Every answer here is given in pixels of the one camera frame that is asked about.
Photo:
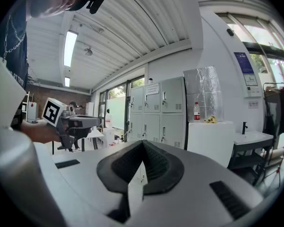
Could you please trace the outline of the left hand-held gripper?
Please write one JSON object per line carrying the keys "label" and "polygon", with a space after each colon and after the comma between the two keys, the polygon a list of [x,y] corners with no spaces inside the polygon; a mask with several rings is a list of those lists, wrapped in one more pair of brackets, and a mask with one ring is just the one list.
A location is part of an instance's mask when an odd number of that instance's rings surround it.
{"label": "left hand-held gripper", "polygon": [[[77,115],[71,106],[68,106],[54,98],[47,98],[42,119],[53,126],[62,144],[62,148],[71,148],[75,139],[86,138],[91,128],[99,126],[101,120],[97,117]],[[70,120],[70,134],[65,127]]]}

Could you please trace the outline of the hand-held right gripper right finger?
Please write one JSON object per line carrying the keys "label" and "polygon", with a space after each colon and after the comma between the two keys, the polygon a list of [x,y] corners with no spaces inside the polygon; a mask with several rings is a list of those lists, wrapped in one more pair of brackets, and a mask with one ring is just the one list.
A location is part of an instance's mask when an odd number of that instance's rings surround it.
{"label": "hand-held right gripper right finger", "polygon": [[184,165],[169,192],[148,195],[127,220],[130,227],[248,227],[260,213],[263,196],[249,183],[212,159],[154,143]]}

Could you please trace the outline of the grey metal locker cabinet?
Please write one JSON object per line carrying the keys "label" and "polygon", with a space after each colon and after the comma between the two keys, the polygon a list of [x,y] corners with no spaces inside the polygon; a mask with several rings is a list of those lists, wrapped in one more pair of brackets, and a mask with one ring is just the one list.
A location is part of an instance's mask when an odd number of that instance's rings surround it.
{"label": "grey metal locker cabinet", "polygon": [[184,149],[186,149],[187,106],[184,78],[167,79],[157,83],[160,84],[160,91],[154,95],[145,95],[144,87],[156,83],[131,89],[128,139],[161,143],[161,115],[183,115]]}

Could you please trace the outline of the locker door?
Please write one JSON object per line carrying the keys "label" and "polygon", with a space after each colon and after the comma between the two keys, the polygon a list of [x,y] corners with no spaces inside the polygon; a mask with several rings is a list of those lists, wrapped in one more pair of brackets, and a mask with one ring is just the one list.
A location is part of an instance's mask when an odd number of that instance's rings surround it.
{"label": "locker door", "polygon": [[160,117],[160,142],[184,149],[183,115],[162,114]]}

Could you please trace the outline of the person's left forearm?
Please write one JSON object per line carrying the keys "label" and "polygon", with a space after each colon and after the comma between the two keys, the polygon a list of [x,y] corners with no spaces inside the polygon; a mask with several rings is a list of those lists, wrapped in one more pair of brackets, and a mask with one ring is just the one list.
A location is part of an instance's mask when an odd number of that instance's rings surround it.
{"label": "person's left forearm", "polygon": [[26,134],[33,142],[48,143],[51,141],[59,142],[56,129],[46,122],[29,123],[23,121],[20,131]]}

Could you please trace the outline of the white paper notice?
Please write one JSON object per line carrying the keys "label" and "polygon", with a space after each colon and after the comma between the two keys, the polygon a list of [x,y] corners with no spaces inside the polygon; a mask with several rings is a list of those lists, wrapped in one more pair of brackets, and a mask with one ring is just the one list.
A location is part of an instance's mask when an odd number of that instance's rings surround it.
{"label": "white paper notice", "polygon": [[154,95],[154,94],[158,94],[160,91],[160,84],[156,83],[156,84],[151,84],[148,86],[144,87],[144,93],[145,95]]}

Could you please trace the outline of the white sink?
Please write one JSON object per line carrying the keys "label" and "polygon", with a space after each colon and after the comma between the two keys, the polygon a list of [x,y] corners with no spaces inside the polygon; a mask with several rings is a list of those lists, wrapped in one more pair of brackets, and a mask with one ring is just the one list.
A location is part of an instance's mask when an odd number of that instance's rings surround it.
{"label": "white sink", "polygon": [[272,139],[273,135],[265,134],[258,131],[248,131],[245,132],[245,134],[235,133],[234,144],[237,146],[246,145]]}

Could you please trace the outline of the person in dark shirt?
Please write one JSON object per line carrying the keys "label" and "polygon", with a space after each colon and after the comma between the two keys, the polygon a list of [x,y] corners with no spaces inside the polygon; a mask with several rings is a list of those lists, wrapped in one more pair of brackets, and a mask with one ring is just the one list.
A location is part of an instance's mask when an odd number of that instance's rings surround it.
{"label": "person in dark shirt", "polygon": [[28,79],[26,29],[26,0],[19,0],[0,24],[0,57],[23,89]]}

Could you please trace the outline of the silver foil panel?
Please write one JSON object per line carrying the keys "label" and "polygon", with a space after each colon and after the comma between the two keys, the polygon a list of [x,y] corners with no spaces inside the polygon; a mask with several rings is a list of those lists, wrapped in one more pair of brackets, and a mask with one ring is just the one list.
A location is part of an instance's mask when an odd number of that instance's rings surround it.
{"label": "silver foil panel", "polygon": [[224,120],[222,91],[214,66],[186,70],[183,72],[186,87],[187,119],[194,122],[194,107],[198,103],[200,121],[215,116]]}

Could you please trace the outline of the black clothes rack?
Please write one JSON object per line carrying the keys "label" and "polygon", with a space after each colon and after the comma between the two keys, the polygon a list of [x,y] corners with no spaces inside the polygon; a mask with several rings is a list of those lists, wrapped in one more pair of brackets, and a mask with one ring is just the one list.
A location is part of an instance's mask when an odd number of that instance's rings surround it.
{"label": "black clothes rack", "polygon": [[266,115],[263,132],[275,138],[284,134],[284,87],[264,86]]}

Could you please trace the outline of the large window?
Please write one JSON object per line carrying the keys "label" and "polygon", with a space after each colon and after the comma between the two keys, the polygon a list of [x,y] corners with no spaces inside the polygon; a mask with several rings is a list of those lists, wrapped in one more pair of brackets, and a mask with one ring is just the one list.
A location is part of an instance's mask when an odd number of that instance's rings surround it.
{"label": "large window", "polygon": [[263,87],[284,87],[284,35],[271,22],[247,15],[217,14],[247,48]]}

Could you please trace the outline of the white table black frame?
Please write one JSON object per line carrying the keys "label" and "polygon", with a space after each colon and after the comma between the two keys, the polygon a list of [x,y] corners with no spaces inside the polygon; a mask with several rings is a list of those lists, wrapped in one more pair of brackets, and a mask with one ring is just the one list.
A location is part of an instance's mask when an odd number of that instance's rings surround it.
{"label": "white table black frame", "polygon": [[97,138],[104,137],[104,134],[98,130],[92,130],[87,137],[81,139],[81,151],[85,151],[85,139],[92,140],[94,150],[98,149]]}

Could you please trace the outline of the white box pedestal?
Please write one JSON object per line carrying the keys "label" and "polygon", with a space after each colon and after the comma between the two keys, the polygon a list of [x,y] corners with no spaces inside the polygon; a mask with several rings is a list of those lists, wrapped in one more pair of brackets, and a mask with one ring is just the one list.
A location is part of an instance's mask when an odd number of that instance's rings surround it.
{"label": "white box pedestal", "polygon": [[227,167],[232,156],[234,137],[233,122],[190,122],[187,151],[206,156]]}

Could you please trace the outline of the white wall info panel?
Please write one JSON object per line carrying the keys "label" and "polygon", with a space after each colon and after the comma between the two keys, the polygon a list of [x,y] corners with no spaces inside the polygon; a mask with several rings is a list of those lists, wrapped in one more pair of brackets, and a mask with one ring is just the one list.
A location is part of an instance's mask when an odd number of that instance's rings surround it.
{"label": "white wall info panel", "polygon": [[255,74],[243,74],[246,86],[258,86]]}

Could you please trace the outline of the blue wall poster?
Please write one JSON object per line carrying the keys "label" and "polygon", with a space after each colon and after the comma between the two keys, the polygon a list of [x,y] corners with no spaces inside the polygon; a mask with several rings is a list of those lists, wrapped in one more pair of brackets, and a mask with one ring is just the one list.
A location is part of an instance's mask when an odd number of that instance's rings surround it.
{"label": "blue wall poster", "polygon": [[254,74],[253,68],[244,52],[234,53],[243,74]]}

